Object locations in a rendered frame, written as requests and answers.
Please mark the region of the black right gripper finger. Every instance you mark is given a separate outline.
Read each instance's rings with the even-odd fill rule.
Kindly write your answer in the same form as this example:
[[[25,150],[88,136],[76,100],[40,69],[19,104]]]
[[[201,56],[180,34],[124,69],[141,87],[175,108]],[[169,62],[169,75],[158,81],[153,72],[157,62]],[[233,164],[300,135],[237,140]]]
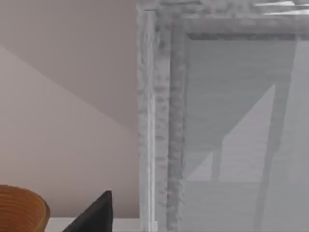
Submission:
[[[62,232],[112,232],[112,191],[105,191]]]

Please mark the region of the orange ribbed cup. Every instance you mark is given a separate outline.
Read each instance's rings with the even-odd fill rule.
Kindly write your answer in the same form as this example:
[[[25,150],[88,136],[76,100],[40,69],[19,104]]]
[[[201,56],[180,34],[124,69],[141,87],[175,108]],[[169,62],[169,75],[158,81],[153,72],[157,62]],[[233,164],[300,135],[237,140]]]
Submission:
[[[50,208],[37,193],[0,185],[0,232],[45,232]]]

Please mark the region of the grey cabinet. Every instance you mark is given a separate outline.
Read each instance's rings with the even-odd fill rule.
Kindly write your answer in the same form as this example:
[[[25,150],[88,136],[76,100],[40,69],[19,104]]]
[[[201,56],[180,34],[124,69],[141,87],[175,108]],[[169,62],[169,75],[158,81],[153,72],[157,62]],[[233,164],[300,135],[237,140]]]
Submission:
[[[309,232],[309,0],[137,0],[142,232]]]

